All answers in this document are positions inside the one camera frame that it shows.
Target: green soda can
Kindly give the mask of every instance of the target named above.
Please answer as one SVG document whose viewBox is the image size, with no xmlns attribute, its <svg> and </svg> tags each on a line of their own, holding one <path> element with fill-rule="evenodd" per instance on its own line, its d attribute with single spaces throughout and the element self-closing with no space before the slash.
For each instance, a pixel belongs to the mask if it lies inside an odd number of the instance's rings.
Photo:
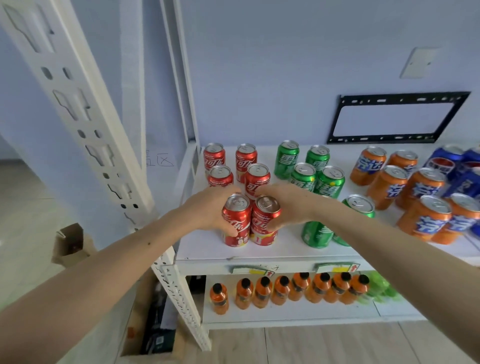
<svg viewBox="0 0 480 364">
<path fill-rule="evenodd" d="M 333 231 L 321 222 L 309 221 L 303 226 L 301 239 L 312 248 L 326 248 L 332 240 Z"/>
<path fill-rule="evenodd" d="M 322 196 L 338 198 L 344 184 L 345 173 L 339 167 L 326 166 L 323 170 L 317 172 L 313 192 Z"/>
<path fill-rule="evenodd" d="M 315 167 L 311 164 L 297 163 L 290 176 L 290 183 L 304 190 L 313 191 L 315 187 L 315 173 Z"/>
<path fill-rule="evenodd" d="M 281 180 L 289 179 L 292 174 L 293 168 L 297 163 L 299 157 L 300 148 L 297 142 L 293 140 L 284 140 L 282 144 L 278 146 L 275 159 L 275 170 L 273 171 Z"/>
<path fill-rule="evenodd" d="M 307 152 L 305 163 L 315 167 L 317 172 L 324 169 L 330 159 L 330 150 L 325 146 L 311 146 Z"/>
<path fill-rule="evenodd" d="M 360 194 L 351 194 L 346 199 L 344 199 L 342 203 L 370 218 L 375 217 L 375 204 L 368 197 L 362 196 Z M 343 246 L 350 246 L 337 234 L 333 235 L 333 241 Z"/>
</svg>

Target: bottle with orange liquid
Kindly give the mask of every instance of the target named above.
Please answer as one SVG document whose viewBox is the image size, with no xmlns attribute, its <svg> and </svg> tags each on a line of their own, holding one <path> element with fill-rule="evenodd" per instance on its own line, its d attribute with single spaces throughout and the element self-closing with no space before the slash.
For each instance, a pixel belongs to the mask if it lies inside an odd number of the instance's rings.
<svg viewBox="0 0 480 364">
<path fill-rule="evenodd" d="M 272 296 L 270 297 L 274 304 L 281 306 L 287 301 L 288 293 L 290 292 L 289 283 L 290 280 L 287 276 L 281 276 L 276 279 Z"/>
<path fill-rule="evenodd" d="M 327 291 L 324 300 L 328 303 L 337 302 L 340 296 L 350 288 L 351 279 L 352 276 L 347 272 L 335 274 L 332 278 L 332 286 Z"/>
<path fill-rule="evenodd" d="M 308 272 L 295 273 L 290 281 L 290 292 L 288 298 L 298 301 L 310 285 L 310 274 Z"/>
<path fill-rule="evenodd" d="M 224 315 L 228 311 L 227 288 L 222 283 L 215 283 L 210 289 L 210 300 L 213 304 L 213 311 L 217 315 Z"/>
<path fill-rule="evenodd" d="M 269 277 L 261 277 L 255 286 L 252 303 L 258 308 L 266 307 L 271 293 L 272 282 L 270 282 Z"/>
<path fill-rule="evenodd" d="M 350 288 L 340 296 L 339 301 L 343 304 L 354 303 L 360 296 L 367 293 L 369 283 L 370 279 L 364 274 L 353 276 Z"/>
<path fill-rule="evenodd" d="M 237 294 L 235 304 L 240 310 L 245 310 L 252 302 L 253 283 L 248 278 L 244 278 L 237 283 Z"/>
<path fill-rule="evenodd" d="M 311 303 L 319 303 L 331 286 L 332 282 L 330 281 L 330 274 L 315 274 L 313 281 L 305 291 L 305 298 Z"/>
</svg>

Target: tiled floor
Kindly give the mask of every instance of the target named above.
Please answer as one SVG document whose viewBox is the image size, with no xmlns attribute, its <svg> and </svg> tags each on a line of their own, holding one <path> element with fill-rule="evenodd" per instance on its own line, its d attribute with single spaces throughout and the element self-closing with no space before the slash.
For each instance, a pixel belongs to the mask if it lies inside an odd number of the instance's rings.
<svg viewBox="0 0 480 364">
<path fill-rule="evenodd" d="M 55 231 L 74 221 L 24 164 L 0 162 L 0 310 L 62 270 L 50 263 Z M 66 364 L 114 364 L 131 290 Z M 473 363 L 428 322 L 214 330 L 211 352 L 187 341 L 184 364 Z"/>
</svg>

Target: person's left arm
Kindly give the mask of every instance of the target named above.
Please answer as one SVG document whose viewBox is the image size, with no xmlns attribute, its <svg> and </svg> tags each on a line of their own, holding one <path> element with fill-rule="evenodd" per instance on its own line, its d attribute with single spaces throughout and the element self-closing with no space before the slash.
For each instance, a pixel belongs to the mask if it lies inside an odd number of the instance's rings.
<svg viewBox="0 0 480 364">
<path fill-rule="evenodd" d="M 233 185 L 207 188 L 6 307 L 0 313 L 0 363 L 56 363 L 182 236 L 196 229 L 236 236 L 221 211 L 237 192 Z"/>
</svg>

